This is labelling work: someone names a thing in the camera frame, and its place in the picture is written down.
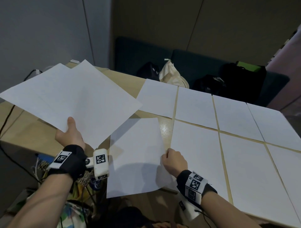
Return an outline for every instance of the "black bag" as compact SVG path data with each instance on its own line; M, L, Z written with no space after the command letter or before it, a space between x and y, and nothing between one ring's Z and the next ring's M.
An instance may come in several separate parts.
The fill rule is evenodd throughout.
M152 79L155 81L160 81L159 74L160 74L159 67L151 62L148 62L144 64L144 66L137 71L136 76L144 79Z
M259 98L265 77L264 66L253 72L228 63L220 67L219 76L206 75L196 80L192 89L253 104Z

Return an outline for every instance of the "dark green sofa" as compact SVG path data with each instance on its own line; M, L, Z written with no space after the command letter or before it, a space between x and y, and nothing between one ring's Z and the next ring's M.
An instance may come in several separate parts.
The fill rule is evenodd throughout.
M228 63L208 56L194 54L182 50L169 50L152 44L136 41L126 37L118 37L115 44L115 70L136 75L136 72L147 62L159 66L160 70L171 59L174 66L184 77L189 86L206 74L218 75L221 65ZM266 107L279 91L289 82L289 77L267 72L260 96L256 105Z

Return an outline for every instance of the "forearm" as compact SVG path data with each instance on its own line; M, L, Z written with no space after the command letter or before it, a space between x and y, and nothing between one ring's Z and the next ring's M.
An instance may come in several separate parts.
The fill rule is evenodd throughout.
M8 228L56 227L72 183L69 174L53 174L47 177Z
M201 207L219 228L260 227L255 221L215 192L207 192L203 196Z

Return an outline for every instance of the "paper grid on table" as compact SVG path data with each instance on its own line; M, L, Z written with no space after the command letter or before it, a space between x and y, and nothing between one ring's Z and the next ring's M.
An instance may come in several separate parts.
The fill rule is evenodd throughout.
M245 102L213 95L221 131L263 141L261 133Z
M212 95L179 87L175 118L217 129Z
M301 153L267 145L283 184L301 219Z
M139 110L172 118L177 89L175 85L146 79L137 96L142 103Z
M172 177L160 165L164 153L157 118L125 121L111 135L107 198L146 193L169 184Z
M234 206L255 216L301 227L265 146L222 133L220 139Z
M73 69L58 64L0 97L64 132L72 116L94 149L141 106L86 60Z
M281 112L253 104L248 107L267 143L301 151L300 137Z
M188 169L208 180L218 194L228 200L222 153L217 131L176 121L172 131L171 148L180 151Z

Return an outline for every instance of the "pink wall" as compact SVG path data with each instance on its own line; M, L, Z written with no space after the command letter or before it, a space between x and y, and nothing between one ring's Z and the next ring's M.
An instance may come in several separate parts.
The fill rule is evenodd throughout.
M290 81L269 103L268 108L279 110L301 95L301 26L266 66L266 70L290 77Z

